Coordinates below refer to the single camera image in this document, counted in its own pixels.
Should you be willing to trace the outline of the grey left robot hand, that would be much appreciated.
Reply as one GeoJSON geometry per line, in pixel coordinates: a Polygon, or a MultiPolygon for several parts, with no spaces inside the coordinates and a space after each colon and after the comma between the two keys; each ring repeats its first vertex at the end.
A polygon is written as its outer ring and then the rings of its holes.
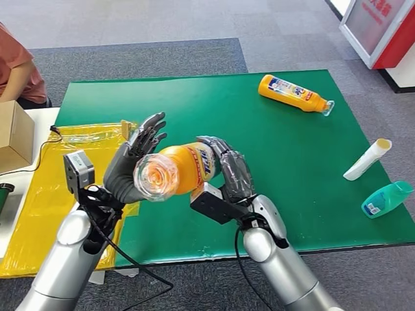
{"type": "Polygon", "coordinates": [[[166,114],[151,115],[134,130],[113,156],[104,176],[104,188],[119,202],[129,204],[145,198],[134,183],[136,164],[147,154],[152,154],[166,133],[159,133],[166,126],[166,114]]]}

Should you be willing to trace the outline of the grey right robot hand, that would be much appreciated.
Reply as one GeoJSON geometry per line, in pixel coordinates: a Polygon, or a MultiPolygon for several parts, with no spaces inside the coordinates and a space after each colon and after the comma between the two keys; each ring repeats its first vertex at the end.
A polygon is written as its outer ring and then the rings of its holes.
{"type": "Polygon", "coordinates": [[[218,137],[202,135],[197,140],[209,146],[215,153],[225,178],[223,192],[226,201],[239,203],[256,195],[252,174],[243,155],[218,137]]]}

